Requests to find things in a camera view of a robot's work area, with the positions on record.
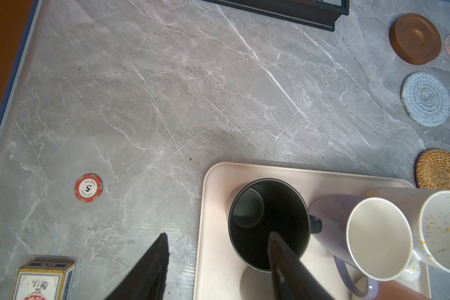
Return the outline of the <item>orange peach mug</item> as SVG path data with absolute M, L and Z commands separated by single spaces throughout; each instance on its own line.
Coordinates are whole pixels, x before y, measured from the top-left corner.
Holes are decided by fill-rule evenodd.
M 396 281 L 380 282 L 375 300 L 430 300 L 429 297 Z

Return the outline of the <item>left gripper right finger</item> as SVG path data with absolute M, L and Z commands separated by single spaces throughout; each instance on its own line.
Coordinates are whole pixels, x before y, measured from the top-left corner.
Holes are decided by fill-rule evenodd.
M 333 299 L 277 232 L 269 235 L 267 253 L 277 300 Z

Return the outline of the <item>brown wooden round coaster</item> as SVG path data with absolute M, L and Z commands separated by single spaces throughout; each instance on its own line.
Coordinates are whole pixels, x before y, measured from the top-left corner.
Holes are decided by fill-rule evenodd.
M 394 52 L 412 65 L 425 65 L 435 60 L 442 47 L 435 25 L 415 13 L 404 14 L 392 23 L 389 40 Z

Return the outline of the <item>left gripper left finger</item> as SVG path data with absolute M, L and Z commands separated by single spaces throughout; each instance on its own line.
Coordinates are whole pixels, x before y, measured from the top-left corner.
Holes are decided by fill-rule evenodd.
M 161 233 L 107 300 L 162 300 L 170 252 L 168 237 Z

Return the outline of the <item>beige rectangular serving tray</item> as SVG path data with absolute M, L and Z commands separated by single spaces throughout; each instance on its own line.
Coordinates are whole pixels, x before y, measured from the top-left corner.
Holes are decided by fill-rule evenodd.
M 312 171 L 290 167 L 220 162 L 209 169 L 202 191 L 201 221 L 194 284 L 195 300 L 242 300 L 252 294 L 241 284 L 247 275 L 252 291 L 261 299 L 273 298 L 271 276 L 250 269 L 236 254 L 228 234 L 226 202 L 234 190 L 248 183 L 272 178 L 285 181 L 300 192 L 306 204 L 328 194 L 363 195 L 373 188 L 404 187 L 403 179 L 338 172 Z

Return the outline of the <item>blue woven round coaster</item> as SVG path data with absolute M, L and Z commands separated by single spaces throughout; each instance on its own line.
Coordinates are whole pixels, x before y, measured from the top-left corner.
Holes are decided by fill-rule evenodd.
M 414 72 L 403 82 L 401 101 L 409 117 L 428 128 L 442 125 L 450 116 L 450 94 L 432 74 Z

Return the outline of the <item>woven rattan round coaster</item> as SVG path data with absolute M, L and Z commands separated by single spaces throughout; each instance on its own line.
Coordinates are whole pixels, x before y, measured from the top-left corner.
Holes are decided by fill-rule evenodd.
M 450 191 L 450 152 L 441 149 L 422 152 L 414 173 L 418 188 Z

